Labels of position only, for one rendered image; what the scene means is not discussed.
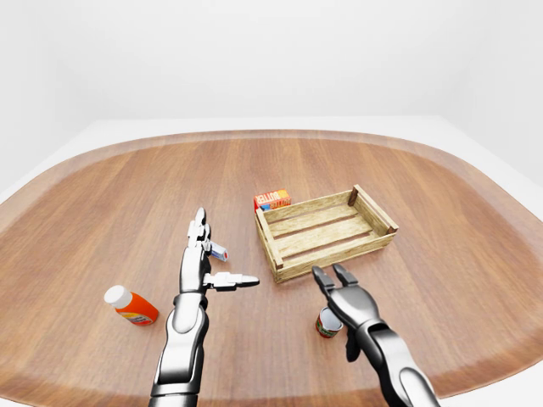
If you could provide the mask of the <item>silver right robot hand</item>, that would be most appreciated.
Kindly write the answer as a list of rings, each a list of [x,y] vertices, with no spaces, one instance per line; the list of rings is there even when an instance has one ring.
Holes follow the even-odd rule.
[[[341,264],[333,264],[333,270],[342,287],[335,287],[332,278],[322,268],[312,266],[312,274],[327,298],[328,308],[348,328],[347,360],[355,361],[363,351],[372,367],[378,368],[383,363],[383,354],[378,349],[371,332],[387,325],[380,318],[378,306],[372,295],[359,285],[354,275]]]

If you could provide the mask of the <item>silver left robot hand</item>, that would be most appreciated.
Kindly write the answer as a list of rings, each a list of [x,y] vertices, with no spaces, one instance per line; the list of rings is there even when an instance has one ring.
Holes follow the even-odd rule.
[[[209,257],[212,252],[211,229],[203,207],[198,208],[188,227],[188,245],[185,247],[179,277],[181,293],[235,291],[238,287],[253,287],[260,283],[256,276],[233,274],[228,271],[211,274]]]

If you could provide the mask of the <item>red tomato sauce can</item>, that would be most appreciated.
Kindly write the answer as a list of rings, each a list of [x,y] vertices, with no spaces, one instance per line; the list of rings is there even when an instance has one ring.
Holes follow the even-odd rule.
[[[322,308],[316,318],[316,330],[325,338],[335,337],[343,326],[343,322],[328,307]]]

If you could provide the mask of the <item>wooden slat tray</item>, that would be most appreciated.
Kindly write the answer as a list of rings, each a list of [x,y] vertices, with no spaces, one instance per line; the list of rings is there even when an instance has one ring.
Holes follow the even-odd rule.
[[[398,225],[359,185],[301,203],[255,211],[255,224],[275,282],[387,246]]]

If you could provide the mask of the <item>orange bottle with white cap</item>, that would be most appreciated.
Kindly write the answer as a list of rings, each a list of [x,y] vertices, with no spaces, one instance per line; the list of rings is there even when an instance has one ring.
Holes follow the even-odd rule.
[[[104,301],[120,316],[137,326],[151,325],[159,316],[159,311],[148,300],[122,285],[109,288],[104,294]]]

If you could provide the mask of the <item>orange butter box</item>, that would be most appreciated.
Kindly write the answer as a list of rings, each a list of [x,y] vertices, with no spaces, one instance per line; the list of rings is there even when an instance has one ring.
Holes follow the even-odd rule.
[[[285,189],[278,189],[254,196],[255,210],[268,211],[289,206],[291,203],[292,199]]]

